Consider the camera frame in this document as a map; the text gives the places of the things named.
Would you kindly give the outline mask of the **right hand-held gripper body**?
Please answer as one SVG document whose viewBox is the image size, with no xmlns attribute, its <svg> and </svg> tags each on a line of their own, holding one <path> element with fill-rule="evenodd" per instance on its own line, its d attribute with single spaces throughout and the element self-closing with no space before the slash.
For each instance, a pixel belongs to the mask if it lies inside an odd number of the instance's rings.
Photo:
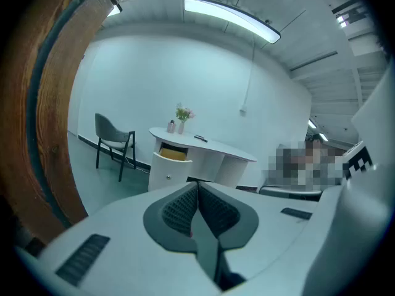
<svg viewBox="0 0 395 296">
<path fill-rule="evenodd" d="M 363 141 L 358 142 L 342 155 L 343 176 L 349 180 L 372 166 L 370 154 Z"/>
</svg>

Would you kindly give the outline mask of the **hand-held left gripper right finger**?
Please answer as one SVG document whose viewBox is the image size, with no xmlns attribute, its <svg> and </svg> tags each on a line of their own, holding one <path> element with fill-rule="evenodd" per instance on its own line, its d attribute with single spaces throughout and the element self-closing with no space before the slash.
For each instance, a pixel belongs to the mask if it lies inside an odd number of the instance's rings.
<svg viewBox="0 0 395 296">
<path fill-rule="evenodd" d="M 199 210 L 218 240 L 222 269 L 249 280 L 279 257 L 301 233 L 318 203 L 260 195 L 215 183 L 199 183 Z"/>
</svg>

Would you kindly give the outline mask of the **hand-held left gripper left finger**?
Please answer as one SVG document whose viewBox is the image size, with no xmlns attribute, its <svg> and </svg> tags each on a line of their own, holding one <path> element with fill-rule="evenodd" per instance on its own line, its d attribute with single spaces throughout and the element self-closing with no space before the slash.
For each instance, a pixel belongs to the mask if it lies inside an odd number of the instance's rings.
<svg viewBox="0 0 395 296">
<path fill-rule="evenodd" d="M 128 197 L 106 205 L 64 231 L 40 253 L 52 271 L 92 234 L 110 241 L 82 279 L 79 288 L 93 296 L 216 296 L 216 286 L 192 253 L 169 252 L 143 225 L 145 210 L 172 193 L 170 188 Z"/>
</svg>

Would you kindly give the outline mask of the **large white wooden drawer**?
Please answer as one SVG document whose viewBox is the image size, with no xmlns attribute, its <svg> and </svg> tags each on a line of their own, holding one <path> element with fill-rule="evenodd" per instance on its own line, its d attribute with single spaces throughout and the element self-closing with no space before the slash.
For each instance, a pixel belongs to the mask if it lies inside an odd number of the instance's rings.
<svg viewBox="0 0 395 296">
<path fill-rule="evenodd" d="M 149 173 L 148 191 L 185 183 L 192 169 L 188 148 L 157 141 Z"/>
</svg>

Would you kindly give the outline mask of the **white curved desk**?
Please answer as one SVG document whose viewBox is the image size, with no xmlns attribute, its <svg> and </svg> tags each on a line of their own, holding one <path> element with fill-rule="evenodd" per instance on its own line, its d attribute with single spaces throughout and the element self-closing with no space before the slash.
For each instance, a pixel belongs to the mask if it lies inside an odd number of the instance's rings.
<svg viewBox="0 0 395 296">
<path fill-rule="evenodd" d="M 159 127 L 150 128 L 149 132 L 155 137 L 156 143 L 160 141 L 188 148 L 187 157 L 193 161 L 188 178 L 198 181 L 236 188 L 248 163 L 257 161 L 247 152 L 209 138 L 205 138 L 208 142 L 201 141 L 192 133 L 168 133 L 165 128 Z"/>
</svg>

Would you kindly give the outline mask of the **grey chair with black legs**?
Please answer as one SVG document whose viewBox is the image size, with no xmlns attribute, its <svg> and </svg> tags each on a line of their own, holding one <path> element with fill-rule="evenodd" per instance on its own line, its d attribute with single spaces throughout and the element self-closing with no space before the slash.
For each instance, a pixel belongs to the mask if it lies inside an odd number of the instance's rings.
<svg viewBox="0 0 395 296">
<path fill-rule="evenodd" d="M 136 169 L 136 132 L 129 131 L 124 132 L 117 129 L 111 121 L 101 115 L 95 113 L 95 131 L 98 137 L 98 146 L 96 153 L 96 168 L 99 167 L 99 154 L 101 150 L 101 144 L 104 144 L 109 148 L 111 159 L 114 159 L 113 149 L 122 152 L 120 173 L 118 181 L 122 181 L 123 168 L 127 159 L 127 150 L 132 149 L 133 153 L 133 168 Z"/>
</svg>

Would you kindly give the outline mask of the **pink flower bouquet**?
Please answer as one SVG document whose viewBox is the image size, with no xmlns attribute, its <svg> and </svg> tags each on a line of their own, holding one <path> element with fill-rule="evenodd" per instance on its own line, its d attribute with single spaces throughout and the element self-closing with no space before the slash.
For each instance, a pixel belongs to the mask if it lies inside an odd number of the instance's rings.
<svg viewBox="0 0 395 296">
<path fill-rule="evenodd" d="M 178 103 L 176 107 L 176 117 L 182 123 L 185 123 L 189 119 L 193 119 L 195 117 L 195 114 L 191 109 L 183 107 L 182 103 Z"/>
</svg>

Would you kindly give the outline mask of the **long ceiling light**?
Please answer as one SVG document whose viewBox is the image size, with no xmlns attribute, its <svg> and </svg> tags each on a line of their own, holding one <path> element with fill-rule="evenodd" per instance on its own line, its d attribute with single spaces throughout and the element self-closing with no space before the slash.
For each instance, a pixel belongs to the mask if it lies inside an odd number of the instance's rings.
<svg viewBox="0 0 395 296">
<path fill-rule="evenodd" d="M 209 15 L 242 27 L 270 44 L 275 44 L 280 38 L 280 32 L 257 17 L 235 7 L 210 0 L 184 0 L 184 10 L 198 14 Z"/>
</svg>

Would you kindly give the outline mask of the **white wall conduit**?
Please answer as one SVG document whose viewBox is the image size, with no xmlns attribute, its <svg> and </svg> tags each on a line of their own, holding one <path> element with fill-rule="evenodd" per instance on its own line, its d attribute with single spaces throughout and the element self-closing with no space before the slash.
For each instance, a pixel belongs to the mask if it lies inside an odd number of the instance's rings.
<svg viewBox="0 0 395 296">
<path fill-rule="evenodd" d="M 250 66 L 250 71 L 249 71 L 249 78 L 247 81 L 247 87 L 246 87 L 246 93 L 244 96 L 244 100 L 243 100 L 243 111 L 245 112 L 247 109 L 247 99 L 248 99 L 248 95 L 249 95 L 249 90 L 250 90 L 250 86 L 251 86 L 251 77 L 252 77 L 252 72 L 254 69 L 254 57 L 255 57 L 255 37 L 253 34 L 251 34 L 252 37 L 252 55 L 251 55 L 251 66 Z"/>
</svg>

